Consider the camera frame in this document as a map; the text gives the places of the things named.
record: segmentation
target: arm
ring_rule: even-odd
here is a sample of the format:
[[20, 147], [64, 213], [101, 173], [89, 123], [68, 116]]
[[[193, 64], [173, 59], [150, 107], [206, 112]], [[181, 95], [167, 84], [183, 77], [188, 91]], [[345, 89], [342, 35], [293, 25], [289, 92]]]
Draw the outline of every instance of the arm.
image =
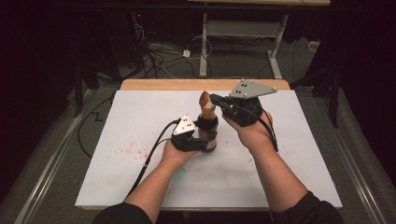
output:
[[[232, 120], [223, 118], [237, 131], [242, 144], [253, 156], [271, 210], [281, 213], [297, 204], [307, 189], [276, 153], [265, 128], [259, 122], [242, 128]], [[264, 114], [262, 119], [269, 124]]]
[[197, 151], [179, 151], [170, 141], [166, 141], [163, 148], [163, 157], [158, 167], [143, 180], [124, 202], [142, 208], [151, 222], [155, 223], [172, 175], [196, 153]]

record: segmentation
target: forearm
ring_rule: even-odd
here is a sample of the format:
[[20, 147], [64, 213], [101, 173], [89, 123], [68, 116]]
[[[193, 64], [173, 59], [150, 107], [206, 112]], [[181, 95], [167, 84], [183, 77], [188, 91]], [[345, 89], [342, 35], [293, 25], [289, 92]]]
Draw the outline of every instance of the forearm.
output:
[[271, 142], [251, 148], [250, 153], [272, 211], [284, 212], [305, 196], [306, 187], [275, 152]]
[[125, 199], [125, 202], [142, 208], [152, 223], [155, 223], [174, 172], [175, 170], [170, 166], [160, 163]]

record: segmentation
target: person's left arm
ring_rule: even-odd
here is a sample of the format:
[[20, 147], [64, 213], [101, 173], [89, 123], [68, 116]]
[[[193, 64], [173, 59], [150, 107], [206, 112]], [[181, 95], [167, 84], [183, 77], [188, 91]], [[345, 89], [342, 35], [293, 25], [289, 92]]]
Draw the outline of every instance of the person's left arm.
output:
[[177, 150], [168, 140], [163, 148], [160, 164], [125, 199], [125, 203], [134, 204], [143, 209], [152, 223], [157, 221], [163, 198], [172, 175], [180, 169], [197, 151]]

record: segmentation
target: white board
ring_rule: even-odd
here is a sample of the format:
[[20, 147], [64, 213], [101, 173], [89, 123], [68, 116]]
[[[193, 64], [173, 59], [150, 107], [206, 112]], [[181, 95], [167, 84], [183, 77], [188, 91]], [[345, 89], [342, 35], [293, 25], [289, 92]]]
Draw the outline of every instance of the white board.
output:
[[[80, 189], [76, 206], [121, 203], [134, 184], [163, 128], [188, 114], [196, 120], [201, 91], [118, 91]], [[225, 96], [227, 91], [210, 91]], [[307, 188], [321, 200], [342, 207], [327, 167], [294, 91], [260, 97], [271, 112], [279, 154]], [[236, 132], [219, 116], [218, 146], [198, 153], [173, 177], [163, 209], [263, 209], [268, 202], [254, 161]], [[163, 138], [169, 138], [175, 126]], [[146, 177], [159, 163], [154, 152]]]

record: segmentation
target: person's right arm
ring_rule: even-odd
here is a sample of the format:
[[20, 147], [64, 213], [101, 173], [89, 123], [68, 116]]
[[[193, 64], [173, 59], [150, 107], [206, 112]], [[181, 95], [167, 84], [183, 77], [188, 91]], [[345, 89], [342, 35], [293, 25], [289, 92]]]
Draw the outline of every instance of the person's right arm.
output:
[[[276, 153], [270, 134], [259, 122], [247, 127], [223, 118], [237, 131], [242, 144], [247, 147], [255, 161], [271, 211], [282, 213], [297, 204], [308, 192], [289, 166]], [[270, 122], [262, 113], [262, 119]]]

